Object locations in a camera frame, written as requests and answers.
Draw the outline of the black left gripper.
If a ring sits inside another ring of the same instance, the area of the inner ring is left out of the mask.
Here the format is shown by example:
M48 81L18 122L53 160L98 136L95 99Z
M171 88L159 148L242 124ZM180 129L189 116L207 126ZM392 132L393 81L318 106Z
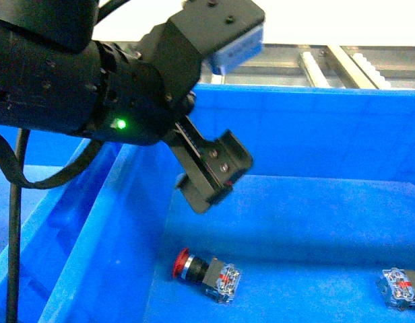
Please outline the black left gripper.
M185 96L174 114L153 67L109 44L96 45L101 84L89 120L89 134L94 139L134 145L163 141L175 155L177 134L203 138L187 116L195 102L193 93Z

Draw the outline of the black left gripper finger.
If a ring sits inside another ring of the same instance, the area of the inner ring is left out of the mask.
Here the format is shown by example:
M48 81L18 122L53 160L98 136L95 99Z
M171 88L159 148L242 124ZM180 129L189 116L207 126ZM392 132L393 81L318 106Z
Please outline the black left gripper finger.
M214 141L179 133L175 157L185 170L177 188L198 214L221 203L253 165L253 157L231 131Z

